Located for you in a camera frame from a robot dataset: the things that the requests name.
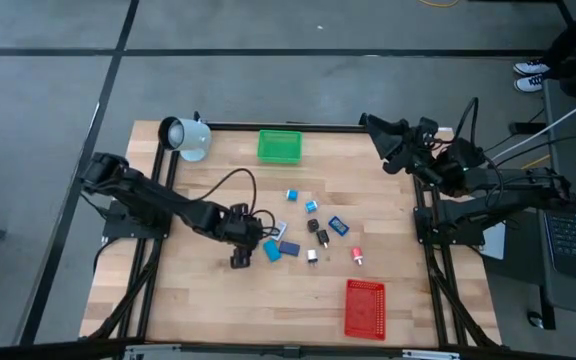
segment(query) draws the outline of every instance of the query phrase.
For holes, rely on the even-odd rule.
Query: sneaker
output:
[[[544,76],[541,74],[519,79],[515,81],[515,89],[521,92],[540,91],[543,88],[541,85],[543,80]]]
[[[515,70],[517,74],[523,76],[543,74],[550,70],[548,65],[541,62],[541,59],[531,60],[525,63],[516,63],[512,69]]]

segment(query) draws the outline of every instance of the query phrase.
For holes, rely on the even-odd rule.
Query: green basket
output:
[[[297,164],[301,160],[301,133],[261,130],[257,157],[265,163]]]

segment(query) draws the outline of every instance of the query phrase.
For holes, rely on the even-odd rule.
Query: wooden tabletop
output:
[[[158,126],[157,121],[135,122],[128,145],[131,167],[146,175],[155,157]],[[441,135],[450,137],[451,133]],[[412,221],[412,177],[403,171],[386,174],[367,134],[304,133],[301,163],[292,166],[259,163],[257,142],[257,132],[213,131],[208,157],[197,163],[181,161],[174,189],[195,198],[232,169],[250,169],[257,180],[257,209],[268,209],[288,223],[282,239],[300,244],[299,256],[284,255],[270,263],[260,244],[251,267],[233,270],[229,266],[232,246],[201,237],[175,218],[164,242],[147,339],[436,346],[428,274]],[[166,159],[162,181],[167,164]],[[288,189],[299,191],[297,202],[286,200]],[[250,178],[237,174],[209,200],[230,205],[251,198]],[[304,208],[308,200],[319,205],[310,215]],[[344,237],[328,228],[334,215],[350,227]],[[328,230],[328,249],[320,247],[315,235],[307,231],[306,222],[311,218]],[[101,255],[81,335],[96,330],[123,296],[135,242],[120,240]],[[363,266],[352,261],[354,246],[363,250]],[[308,265],[307,249],[317,250],[317,266]],[[466,247],[452,247],[451,251],[462,301],[488,336],[499,341],[481,258]],[[385,284],[385,341],[344,336],[345,286],[351,278]],[[139,309],[140,300],[130,334],[135,332]],[[449,338],[454,341],[449,309],[444,300]]]

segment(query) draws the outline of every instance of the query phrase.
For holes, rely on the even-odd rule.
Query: concrete floor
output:
[[[0,47],[114,48],[128,6],[0,0]],[[576,5],[571,10],[576,15]],[[543,49],[564,26],[553,4],[142,0],[127,47]],[[220,122],[355,124],[371,112],[455,127],[472,96],[481,101],[477,139],[487,147],[508,135],[508,123],[543,107],[539,94],[513,89],[516,60],[126,57],[95,150],[122,154],[134,120],[194,110]],[[0,346],[16,339],[109,64],[105,56],[0,57],[0,227],[8,231],[0,241]],[[38,342],[76,338],[102,226],[86,204],[77,207]],[[524,314],[536,306],[537,289],[494,275],[489,283],[506,345],[576,355],[575,313],[557,310],[557,331],[533,329]]]

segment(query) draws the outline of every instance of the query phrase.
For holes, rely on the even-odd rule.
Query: red basket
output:
[[[348,280],[346,284],[346,336],[386,339],[384,284]]]

